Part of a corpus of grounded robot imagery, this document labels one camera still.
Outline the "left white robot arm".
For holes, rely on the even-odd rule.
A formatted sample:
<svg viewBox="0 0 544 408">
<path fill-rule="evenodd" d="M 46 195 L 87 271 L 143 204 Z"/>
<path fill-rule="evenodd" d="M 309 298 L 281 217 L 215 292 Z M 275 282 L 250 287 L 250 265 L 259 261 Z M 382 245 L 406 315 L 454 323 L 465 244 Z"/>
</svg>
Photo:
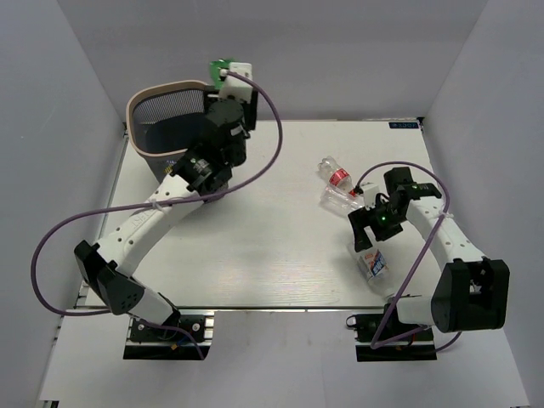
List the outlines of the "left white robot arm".
<svg viewBox="0 0 544 408">
<path fill-rule="evenodd" d="M 146 208 L 94 244 L 82 241 L 74 250 L 83 279 L 112 314 L 149 322 L 162 339 L 178 333 L 180 313 L 174 304 L 133 275 L 173 226 L 224 196 L 233 168 L 247 158 L 257 103 L 254 89 L 243 100 L 185 82 L 134 106 L 127 120 L 131 142 L 148 159 L 160 185 Z"/>
</svg>

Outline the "green bottle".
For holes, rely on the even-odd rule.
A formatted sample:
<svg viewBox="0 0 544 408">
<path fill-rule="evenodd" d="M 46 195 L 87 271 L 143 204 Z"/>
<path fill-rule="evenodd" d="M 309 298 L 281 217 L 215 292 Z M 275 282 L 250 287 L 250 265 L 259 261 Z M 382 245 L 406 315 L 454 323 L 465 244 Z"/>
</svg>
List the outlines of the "green bottle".
<svg viewBox="0 0 544 408">
<path fill-rule="evenodd" d="M 216 89 L 220 89 L 223 86 L 232 62 L 232 59 L 216 59 L 209 64 L 209 75 Z"/>
</svg>

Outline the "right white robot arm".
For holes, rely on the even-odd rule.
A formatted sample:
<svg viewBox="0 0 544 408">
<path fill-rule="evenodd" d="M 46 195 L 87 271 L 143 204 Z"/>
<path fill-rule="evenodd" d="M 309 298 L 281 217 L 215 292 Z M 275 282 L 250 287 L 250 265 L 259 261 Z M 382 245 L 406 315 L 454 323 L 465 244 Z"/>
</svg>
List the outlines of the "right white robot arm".
<svg viewBox="0 0 544 408">
<path fill-rule="evenodd" d="M 510 271 L 501 259 L 488 258 L 463 233 L 449 212 L 451 196 L 445 184 L 435 178 L 418 183 L 408 161 L 390 162 L 384 175 L 387 193 L 372 191 L 358 183 L 365 206 L 348 215 L 354 234 L 351 252 L 369 282 L 388 300 L 382 320 L 371 340 L 376 349 L 387 344 L 382 337 L 401 339 L 429 327 L 443 333 L 496 330 L 504 326 Z M 398 289 L 386 278 L 386 264 L 375 247 L 401 233 L 411 224 L 424 240 L 407 276 Z M 441 271 L 430 296 L 405 295 L 426 253 L 432 253 Z"/>
</svg>

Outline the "red label clear bottle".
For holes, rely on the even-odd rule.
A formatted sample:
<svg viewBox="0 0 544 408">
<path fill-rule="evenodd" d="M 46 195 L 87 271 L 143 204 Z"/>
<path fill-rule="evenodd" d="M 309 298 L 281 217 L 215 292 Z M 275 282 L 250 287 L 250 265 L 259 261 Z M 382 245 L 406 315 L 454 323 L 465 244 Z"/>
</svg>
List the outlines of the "red label clear bottle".
<svg viewBox="0 0 544 408">
<path fill-rule="evenodd" d="M 354 199 L 354 183 L 350 174 L 331 156 L 327 156 L 318 164 L 318 175 L 326 182 L 322 197 Z"/>
</svg>

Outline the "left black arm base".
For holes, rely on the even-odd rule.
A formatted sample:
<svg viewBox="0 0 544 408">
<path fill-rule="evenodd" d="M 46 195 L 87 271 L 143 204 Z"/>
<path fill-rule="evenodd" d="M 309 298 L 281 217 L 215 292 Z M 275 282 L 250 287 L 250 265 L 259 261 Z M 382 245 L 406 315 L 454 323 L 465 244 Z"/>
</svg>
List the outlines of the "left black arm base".
<svg viewBox="0 0 544 408">
<path fill-rule="evenodd" d="M 148 327 L 140 320 L 129 321 L 123 359 L 200 361 L 207 357 L 213 340 L 214 312 L 205 309 L 181 309 L 178 326 L 198 343 L 199 350 L 182 332 Z"/>
</svg>

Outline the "clear unlabelled bottle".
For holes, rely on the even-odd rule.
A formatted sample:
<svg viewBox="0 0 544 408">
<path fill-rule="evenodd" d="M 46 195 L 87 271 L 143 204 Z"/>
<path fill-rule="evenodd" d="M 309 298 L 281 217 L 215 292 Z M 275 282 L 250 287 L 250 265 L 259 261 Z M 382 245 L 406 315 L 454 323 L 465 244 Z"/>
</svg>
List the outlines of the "clear unlabelled bottle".
<svg viewBox="0 0 544 408">
<path fill-rule="evenodd" d="M 365 206 L 362 197 L 352 196 L 335 186 L 327 185 L 320 197 L 320 206 L 330 213 L 335 213 L 341 217 L 361 209 Z"/>
</svg>

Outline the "blue table corner sticker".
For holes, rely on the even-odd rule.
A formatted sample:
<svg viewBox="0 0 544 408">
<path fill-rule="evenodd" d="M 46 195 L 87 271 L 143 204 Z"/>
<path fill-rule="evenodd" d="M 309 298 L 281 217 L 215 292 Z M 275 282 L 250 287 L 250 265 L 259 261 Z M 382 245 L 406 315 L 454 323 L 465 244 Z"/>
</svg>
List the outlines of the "blue table corner sticker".
<svg viewBox="0 0 544 408">
<path fill-rule="evenodd" d="M 392 129 L 418 129 L 418 122 L 389 122 L 389 127 Z"/>
</svg>

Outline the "white blue label bottle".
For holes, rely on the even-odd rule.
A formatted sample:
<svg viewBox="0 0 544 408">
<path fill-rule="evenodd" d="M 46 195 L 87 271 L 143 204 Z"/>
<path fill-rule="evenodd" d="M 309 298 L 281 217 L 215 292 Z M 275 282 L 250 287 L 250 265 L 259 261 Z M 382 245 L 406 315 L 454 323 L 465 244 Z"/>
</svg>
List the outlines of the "white blue label bottle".
<svg viewBox="0 0 544 408">
<path fill-rule="evenodd" d="M 356 252 L 354 246 L 348 245 L 348 252 L 374 293 L 382 298 L 391 298 L 396 293 L 393 274 L 377 247 Z"/>
</svg>

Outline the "grey mesh waste bin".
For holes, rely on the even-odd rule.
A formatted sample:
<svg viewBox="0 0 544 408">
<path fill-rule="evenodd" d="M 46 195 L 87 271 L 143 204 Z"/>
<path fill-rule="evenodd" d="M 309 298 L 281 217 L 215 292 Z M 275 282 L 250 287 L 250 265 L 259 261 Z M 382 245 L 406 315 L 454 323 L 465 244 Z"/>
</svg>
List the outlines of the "grey mesh waste bin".
<svg viewBox="0 0 544 408">
<path fill-rule="evenodd" d="M 173 203 L 188 198 L 217 201 L 228 192 L 234 165 L 245 159 L 245 140 L 207 139 L 204 88 L 200 81 L 181 81 L 148 88 L 127 105 L 127 130 L 133 148 L 161 182 L 141 207 L 173 213 Z"/>
</svg>

